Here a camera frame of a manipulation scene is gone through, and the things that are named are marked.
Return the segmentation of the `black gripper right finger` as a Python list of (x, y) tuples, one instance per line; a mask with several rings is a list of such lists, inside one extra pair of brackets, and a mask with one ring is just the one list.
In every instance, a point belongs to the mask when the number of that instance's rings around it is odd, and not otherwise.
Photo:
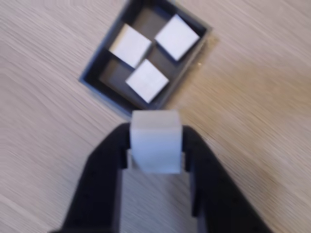
[(217, 156), (190, 126), (183, 126), (182, 151), (190, 176), (191, 214), (199, 233), (270, 233)]

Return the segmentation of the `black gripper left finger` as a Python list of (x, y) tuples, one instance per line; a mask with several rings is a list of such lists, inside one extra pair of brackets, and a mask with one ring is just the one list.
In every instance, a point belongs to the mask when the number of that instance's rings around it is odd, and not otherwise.
[(117, 126), (88, 156), (58, 233), (118, 233), (122, 171), (130, 149), (129, 123)]

